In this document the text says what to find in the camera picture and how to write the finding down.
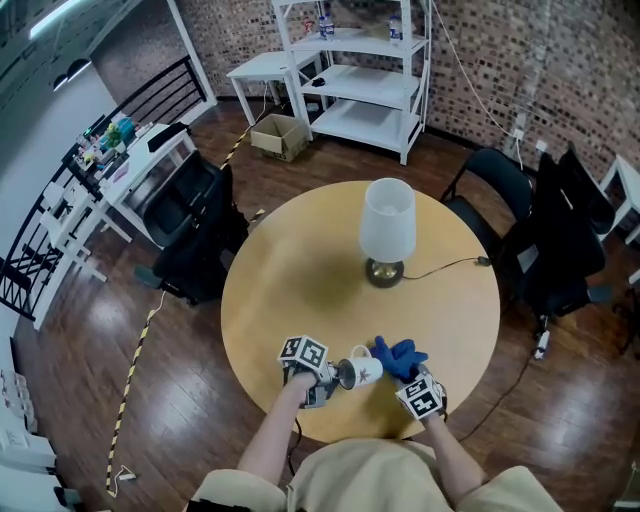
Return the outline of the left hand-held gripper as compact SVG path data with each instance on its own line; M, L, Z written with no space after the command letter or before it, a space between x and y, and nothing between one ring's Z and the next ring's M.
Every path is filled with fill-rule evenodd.
M306 392L302 409L325 406L338 386L350 389L350 378L338 374L350 372L351 361L342 359L334 364L327 357L328 348L306 335L290 337L284 342L277 358L283 368L283 384L299 373L311 373L316 379L316 384Z

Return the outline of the white mug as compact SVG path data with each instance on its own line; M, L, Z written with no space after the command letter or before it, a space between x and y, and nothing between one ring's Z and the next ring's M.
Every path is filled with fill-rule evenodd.
M383 376L382 363L371 354L370 349L365 345L355 346L350 356L344 359L351 361L351 371L348 373L338 372L338 376L350 378L349 390L372 384Z

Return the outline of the blue cloth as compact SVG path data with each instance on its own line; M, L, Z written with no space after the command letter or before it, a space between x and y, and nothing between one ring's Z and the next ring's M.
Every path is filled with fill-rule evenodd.
M381 362L386 372L405 384L416 379L420 366L428 360L426 353L416 350L412 339L405 339L389 346L382 336L376 336L370 352Z

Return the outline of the person's left forearm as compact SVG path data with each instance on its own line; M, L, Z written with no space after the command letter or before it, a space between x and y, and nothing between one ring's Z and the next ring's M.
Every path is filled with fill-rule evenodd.
M316 385L312 373L294 375L282 388L256 434L244 450L237 469L277 486L287 459L294 420L309 389Z

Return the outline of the person's right forearm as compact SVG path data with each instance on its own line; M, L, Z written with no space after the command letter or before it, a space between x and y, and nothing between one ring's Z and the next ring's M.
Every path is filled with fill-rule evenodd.
M423 425L435 453L446 495L457 507L465 497L486 483L487 475L456 440L441 416L431 414Z

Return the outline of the white table lamp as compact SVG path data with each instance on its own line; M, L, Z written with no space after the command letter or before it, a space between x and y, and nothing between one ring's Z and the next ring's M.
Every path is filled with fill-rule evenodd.
M373 286L388 289L402 280L404 263L416 248L416 196L407 183L383 178L367 187L359 246Z

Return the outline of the black high-back office chair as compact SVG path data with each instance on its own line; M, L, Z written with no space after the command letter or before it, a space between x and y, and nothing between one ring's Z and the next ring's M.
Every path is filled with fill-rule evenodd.
M608 284L590 284L606 255L600 237L614 208L570 143L558 161L543 154L530 214L506 236L503 262L514 295L539 320L612 299Z

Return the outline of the open cardboard box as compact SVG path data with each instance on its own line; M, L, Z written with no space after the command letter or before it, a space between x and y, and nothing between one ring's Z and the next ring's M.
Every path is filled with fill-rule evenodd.
M269 114L251 130L251 145L264 156L293 161L307 146L307 125L290 116Z

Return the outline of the white metal shelf rack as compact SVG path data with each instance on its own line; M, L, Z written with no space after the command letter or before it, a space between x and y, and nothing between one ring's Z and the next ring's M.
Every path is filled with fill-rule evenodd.
M419 0L423 31L414 27L411 0L394 0L403 40L378 37L368 28L335 28L323 40L319 26L294 42L288 16L294 6L322 0L271 0L287 54L300 116L310 136L342 138L399 155L401 164L425 131L429 99L433 0ZM312 81L325 84L314 87Z

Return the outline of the long white desk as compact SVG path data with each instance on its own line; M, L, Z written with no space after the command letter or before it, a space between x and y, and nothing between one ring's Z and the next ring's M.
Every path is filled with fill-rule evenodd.
M169 157L178 167L184 161L184 157L178 151L180 145L185 146L188 155L196 150L190 135L182 132L167 141L155 153L150 153L148 141L168 126L156 123L143 135L137 136L127 149L128 159L118 168L125 166L128 168L128 173L115 182L114 175L117 169L109 178L100 182L100 192L106 202L149 240L151 240L151 236L146 230L141 216L125 203L126 198L138 188L163 158Z

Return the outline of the white side table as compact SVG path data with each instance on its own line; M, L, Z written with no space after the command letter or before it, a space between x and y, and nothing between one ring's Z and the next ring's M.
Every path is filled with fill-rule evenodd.
M640 171L636 170L623 157L617 154L598 185L600 191L606 193L607 188L615 177L618 177L622 184L624 200L615 212L612 227L604 235L599 236L601 241L603 241L631 211L634 211L640 216Z

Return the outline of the small white desk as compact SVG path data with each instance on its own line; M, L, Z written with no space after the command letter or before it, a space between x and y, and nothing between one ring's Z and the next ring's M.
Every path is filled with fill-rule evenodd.
M88 268L101 282L106 282L107 277L103 273L78 255L82 252L89 256L91 252L73 236L85 211L93 209L90 194L82 187L66 190L51 182L45 187L43 198L48 209L42 213L39 223L46 229L51 248L59 250L77 266Z

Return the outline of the small white table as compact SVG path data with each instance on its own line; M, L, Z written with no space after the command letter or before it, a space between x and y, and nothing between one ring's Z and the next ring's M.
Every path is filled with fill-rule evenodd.
M266 84L266 90L271 92L277 105L279 105L280 100L276 90L276 83L283 82L294 116L300 116L298 100L294 93L292 72L288 67L288 58L284 51L262 53L230 71L227 77L231 81L250 127L256 124L256 118L249 107L246 95L242 89L241 83L246 81L264 82Z

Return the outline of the white storage rack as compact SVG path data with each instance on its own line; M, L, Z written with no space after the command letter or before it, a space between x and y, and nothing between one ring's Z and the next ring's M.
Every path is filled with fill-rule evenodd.
M0 512L76 512L78 494L56 466L50 441L37 434L25 377L0 369Z

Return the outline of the white desk with items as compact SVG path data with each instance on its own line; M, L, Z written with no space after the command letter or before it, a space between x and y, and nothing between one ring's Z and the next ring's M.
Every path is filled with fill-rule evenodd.
M182 122L186 114L206 101L204 85L195 65L189 56L185 56L146 81L115 109L98 118L81 136L103 135L107 125L120 113L139 122ZM102 195L94 177L97 165L92 163L83 170L75 160L79 152L79 143L67 146L48 181L64 186L77 182L99 200ZM62 252L47 241L44 227L39 223L44 212L43 189L39 188L30 209L21 217L22 223L11 245L0 251L0 305L30 321L36 319L35 310L44 302L45 286L52 281L62 259Z

